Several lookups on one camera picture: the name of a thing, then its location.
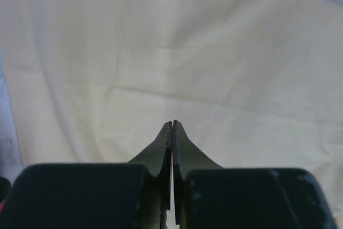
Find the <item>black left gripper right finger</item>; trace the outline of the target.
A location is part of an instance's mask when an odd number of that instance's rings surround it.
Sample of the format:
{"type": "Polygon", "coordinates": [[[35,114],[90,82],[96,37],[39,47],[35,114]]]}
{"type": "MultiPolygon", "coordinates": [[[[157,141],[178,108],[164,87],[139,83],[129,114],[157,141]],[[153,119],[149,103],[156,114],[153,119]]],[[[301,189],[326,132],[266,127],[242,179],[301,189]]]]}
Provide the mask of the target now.
{"type": "Polygon", "coordinates": [[[300,168],[223,168],[175,121],[175,220],[180,228],[336,228],[325,195],[300,168]]]}

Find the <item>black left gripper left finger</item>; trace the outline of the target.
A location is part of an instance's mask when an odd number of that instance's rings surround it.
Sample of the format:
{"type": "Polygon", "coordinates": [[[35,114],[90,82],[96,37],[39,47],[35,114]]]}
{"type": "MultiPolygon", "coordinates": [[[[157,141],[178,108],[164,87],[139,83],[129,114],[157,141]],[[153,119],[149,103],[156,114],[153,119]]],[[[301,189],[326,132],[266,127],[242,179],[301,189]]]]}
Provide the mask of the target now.
{"type": "Polygon", "coordinates": [[[165,228],[172,123],[125,163],[36,164],[17,177],[1,228],[165,228]]]}

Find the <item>yellow t shirt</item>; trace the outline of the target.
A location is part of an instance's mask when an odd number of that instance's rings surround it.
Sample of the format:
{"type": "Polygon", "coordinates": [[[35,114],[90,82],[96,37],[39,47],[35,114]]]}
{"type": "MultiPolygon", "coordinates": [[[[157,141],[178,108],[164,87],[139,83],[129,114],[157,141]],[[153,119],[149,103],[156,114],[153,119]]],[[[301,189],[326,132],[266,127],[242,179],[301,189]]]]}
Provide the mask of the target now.
{"type": "Polygon", "coordinates": [[[124,162],[170,120],[224,167],[300,167],[342,221],[342,6],[1,0],[25,166],[124,162]]]}

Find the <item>black pink drawer organizer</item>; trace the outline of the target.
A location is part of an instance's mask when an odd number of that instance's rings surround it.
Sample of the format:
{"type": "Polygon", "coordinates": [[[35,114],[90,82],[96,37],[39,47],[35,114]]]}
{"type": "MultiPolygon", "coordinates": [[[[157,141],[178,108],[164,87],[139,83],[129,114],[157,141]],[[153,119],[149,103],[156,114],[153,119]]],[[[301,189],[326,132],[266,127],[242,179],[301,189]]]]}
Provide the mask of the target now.
{"type": "Polygon", "coordinates": [[[6,198],[12,188],[11,182],[4,177],[0,177],[0,211],[3,210],[6,198]]]}

